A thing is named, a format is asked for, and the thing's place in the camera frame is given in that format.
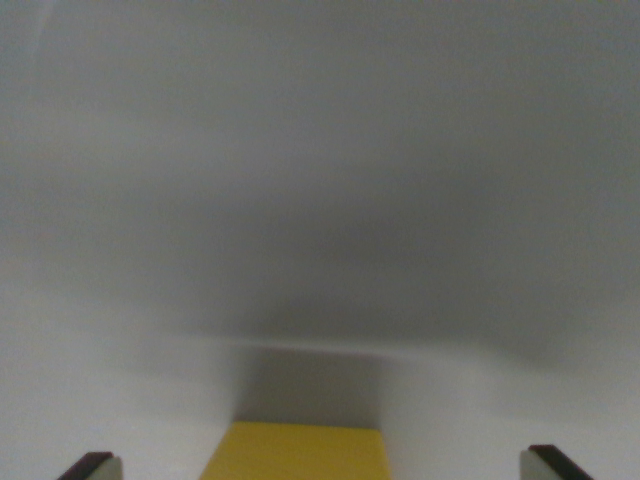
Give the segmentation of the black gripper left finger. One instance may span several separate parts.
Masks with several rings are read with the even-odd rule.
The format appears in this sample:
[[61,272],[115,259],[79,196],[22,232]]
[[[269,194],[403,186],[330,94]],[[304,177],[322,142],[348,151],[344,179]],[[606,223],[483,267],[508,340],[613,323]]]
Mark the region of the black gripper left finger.
[[122,480],[122,460],[112,452],[88,452],[58,480]]

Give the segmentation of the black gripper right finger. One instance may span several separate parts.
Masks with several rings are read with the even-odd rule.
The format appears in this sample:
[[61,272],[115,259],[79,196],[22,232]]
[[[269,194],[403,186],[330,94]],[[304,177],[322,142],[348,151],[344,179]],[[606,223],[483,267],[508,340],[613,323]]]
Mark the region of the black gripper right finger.
[[531,445],[520,453],[520,480],[593,480],[584,469],[552,444]]

